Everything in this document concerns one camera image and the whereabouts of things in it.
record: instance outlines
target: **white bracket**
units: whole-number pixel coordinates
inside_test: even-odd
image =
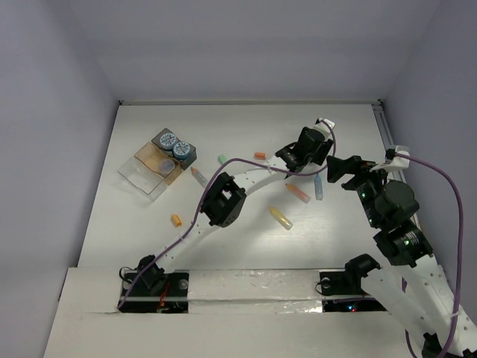
[[[382,268],[361,279],[362,289],[372,295],[410,334],[419,347],[424,333],[434,334],[431,320],[421,306],[397,285],[396,276]]]
[[[402,145],[396,145],[396,153],[409,155],[409,148]],[[391,173],[398,170],[409,168],[409,159],[394,157],[392,160],[386,160],[383,164],[378,164],[371,168],[370,172],[374,172],[379,169],[384,169],[386,172]]]
[[[313,129],[323,134],[325,136],[325,140],[328,140],[329,136],[331,135],[331,131],[322,122],[326,122],[331,129],[335,129],[335,123],[326,118],[318,118],[318,121],[319,122],[313,126]]]
[[[421,257],[416,264],[413,268],[394,266],[394,270],[408,282],[420,306],[427,312],[437,332],[439,343],[444,345],[450,331],[454,294],[435,257]],[[457,315],[457,328],[449,352],[460,357],[466,349],[471,352],[477,350],[477,327],[462,307]]]

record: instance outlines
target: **black mount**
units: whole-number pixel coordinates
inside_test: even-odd
[[[440,346],[439,339],[437,338],[437,334],[434,333],[430,335],[429,333],[424,334],[424,348],[422,351],[423,358],[435,358],[439,355],[442,351],[442,347]],[[446,353],[444,358],[477,358],[477,351],[473,353],[466,349],[462,352],[462,356],[456,356],[455,354]]]
[[[367,273],[380,269],[378,262],[368,254],[362,254],[348,261],[344,271],[320,271],[320,285],[323,296],[365,295],[361,289],[361,279]]]
[[[120,274],[123,280],[120,300],[138,272],[154,259],[154,255],[143,257],[137,268]],[[124,313],[185,313],[189,309],[188,287],[188,272],[165,274],[154,263],[141,275],[119,310]]]
[[[329,183],[346,174],[353,175],[341,187],[358,193],[370,226],[381,229],[374,240],[391,265],[415,267],[416,260],[432,254],[426,237],[410,220],[419,210],[419,203],[408,184],[388,181],[384,169],[371,171],[376,163],[357,155],[346,160],[328,156],[326,161]]]
[[[286,163],[290,172],[299,173],[310,162],[319,166],[323,164],[332,146],[333,141],[325,141],[319,131],[303,127],[298,141],[283,147],[275,155]]]
[[[230,197],[227,198],[224,192],[228,192]],[[215,179],[206,193],[200,212],[210,219],[210,226],[227,227],[239,217],[246,197],[245,189],[239,188],[233,177],[224,172]]]

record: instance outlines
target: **white table surface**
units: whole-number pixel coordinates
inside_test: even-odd
[[[217,156],[251,159],[255,151],[273,154],[297,140],[303,126],[317,117],[336,123],[337,155],[353,154],[382,162],[384,147],[368,104],[121,106],[104,162],[79,266],[135,266],[185,229],[175,228],[176,213],[190,222],[203,188],[190,170],[182,173],[154,202],[143,198],[118,168],[163,128],[197,147],[194,167],[208,178],[219,167]],[[232,164],[230,174],[248,166]],[[385,261],[372,239],[355,192],[339,183],[328,184],[323,173],[324,200],[316,201],[313,177],[290,178],[312,200],[304,204],[283,182],[254,193],[245,201],[239,219],[186,252],[179,269],[310,269],[343,267],[369,253]],[[275,222],[275,206],[294,224],[287,231]]]
[[[79,267],[69,270],[45,357],[407,357],[403,328],[383,312],[277,314],[275,307],[247,304],[197,306],[195,313],[182,315],[116,312],[118,268],[135,266],[176,236],[181,229],[172,226],[171,214],[189,221],[203,190],[185,172],[151,204],[117,173],[128,158],[169,128],[198,148],[194,166],[210,178],[219,154],[248,159],[255,151],[273,154],[317,117],[336,122],[339,157],[383,160],[370,105],[120,107]],[[233,165],[227,171],[246,168]],[[386,263],[356,194],[328,184],[325,177],[324,172],[323,201],[314,199],[312,178],[288,179],[312,197],[309,204],[288,193],[282,182],[254,193],[237,222],[186,253],[181,268],[332,268],[363,253]],[[270,217],[269,205],[290,218],[290,231]],[[302,282],[293,279],[293,287],[308,285],[315,272],[303,274]]]
[[[295,279],[284,285],[282,298],[303,300],[296,291],[308,296],[300,284],[309,283],[313,274],[290,276]],[[208,275],[214,286],[213,273]],[[218,283],[221,277],[215,277]],[[404,329],[386,312],[277,314],[250,310],[253,304],[237,312],[219,303],[188,314],[118,313],[120,284],[116,268],[69,269],[45,358],[408,357]],[[227,296],[230,292],[237,291],[227,290]]]

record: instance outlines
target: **gray wall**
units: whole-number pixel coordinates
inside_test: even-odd
[[[463,305],[477,321],[477,1],[444,1],[385,99],[394,142],[445,169],[464,201]],[[411,164],[426,235],[455,282],[457,205],[447,182]]]
[[[438,0],[69,0],[120,99],[382,98]]]
[[[117,101],[67,2],[0,10],[0,356],[42,357]]]

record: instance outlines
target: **wire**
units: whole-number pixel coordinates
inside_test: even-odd
[[[452,190],[454,191],[454,194],[455,194],[455,199],[457,200],[459,222],[458,222],[458,238],[457,238],[457,274],[455,278],[454,306],[452,308],[452,313],[454,314],[454,316],[452,317],[452,320],[450,323],[449,336],[447,337],[446,343],[444,344],[442,351],[437,356],[437,358],[444,358],[450,346],[452,345],[452,341],[454,340],[455,329],[457,328],[457,320],[458,320],[458,315],[456,315],[456,313],[458,313],[459,306],[461,304],[461,280],[462,280],[462,258],[463,258],[462,244],[464,241],[464,207],[462,205],[461,194],[459,193],[457,186],[455,185],[452,178],[447,173],[445,173],[444,170],[438,168],[437,166],[434,166],[433,164],[427,163],[424,160],[413,158],[405,154],[396,153],[396,157],[404,158],[404,159],[410,160],[411,162],[419,163],[420,165],[426,166],[436,171],[443,177],[445,177],[446,180],[449,182],[450,186],[452,187]]]
[[[131,283],[131,280],[127,279],[122,274],[122,270],[124,270],[124,269],[128,269],[129,271],[132,271],[133,269],[131,267],[127,267],[127,266],[123,266],[119,269],[119,277],[121,278],[121,280],[123,280],[123,282],[126,282],[126,283]]]
[[[336,137],[335,137],[335,132],[333,131],[333,129],[331,128],[331,126],[326,123],[326,121],[321,121],[321,123],[323,123],[325,126],[328,127],[329,129],[329,132],[331,133],[332,135],[332,138],[333,138],[333,156],[336,155]],[[233,159],[229,159],[227,162],[225,162],[224,164],[222,164],[218,169],[217,171],[214,173],[214,175],[210,178],[209,180],[209,183],[206,185],[206,188],[205,190],[203,191],[202,193],[202,196],[200,197],[200,200],[199,200],[199,204],[197,205],[197,208],[195,210],[195,214],[194,214],[194,219],[192,220],[192,223],[191,225],[189,226],[189,228],[187,229],[187,231],[179,238],[177,239],[175,242],[173,242],[170,246],[168,246],[163,252],[161,252],[160,254],[158,254],[156,256],[156,258],[154,258],[154,260],[152,260],[149,264],[147,264],[141,271],[138,272],[138,274],[136,275],[136,277],[134,278],[134,280],[131,282],[130,286],[129,286],[129,289],[127,289],[126,293],[124,294],[124,297],[122,298],[122,300],[119,302],[118,304],[118,309],[120,309],[122,307],[122,305],[126,302],[126,299],[127,297],[129,297],[129,294],[131,293],[131,291],[133,290],[133,287],[136,285],[137,281],[139,280],[139,278],[142,276],[142,274],[144,274],[152,265],[154,265],[158,259],[160,259],[161,257],[163,257],[165,254],[167,254],[170,250],[172,250],[173,248],[175,248],[177,245],[179,245],[180,242],[182,242],[183,239],[185,239],[187,237],[187,235],[190,234],[190,232],[192,231],[192,228],[194,228],[194,225],[195,225],[195,222],[197,221],[197,217],[199,216],[199,212],[200,212],[200,207],[202,206],[202,203],[203,203],[203,200],[205,199],[206,197],[206,193],[209,191],[212,183],[215,181],[215,179],[217,178],[217,176],[221,173],[222,169],[224,169],[226,166],[228,166],[229,164],[233,163],[233,162],[242,162],[242,163],[246,163],[246,164],[250,164],[252,166],[258,166],[259,168],[263,168],[263,169],[270,169],[274,172],[280,172],[280,173],[284,173],[284,174],[287,174],[287,175],[296,175],[298,177],[309,177],[309,176],[312,176],[312,175],[316,175],[316,174],[319,174],[321,173],[323,170],[325,170],[327,168],[327,166],[324,166],[323,168],[320,168],[318,169],[316,172],[311,172],[311,173],[293,173],[293,172],[289,172],[287,170],[284,170],[284,169],[279,169],[279,168],[274,168],[273,166],[269,167],[269,166],[266,166],[264,164],[259,164],[259,163],[255,163],[255,162],[252,162],[251,160],[246,160],[246,159],[241,159],[241,158],[233,158]]]
[[[315,291],[318,292],[320,295],[324,296],[323,293],[321,293],[320,291],[318,291],[318,286],[321,286],[321,281],[316,284],[316,286],[315,286]]]

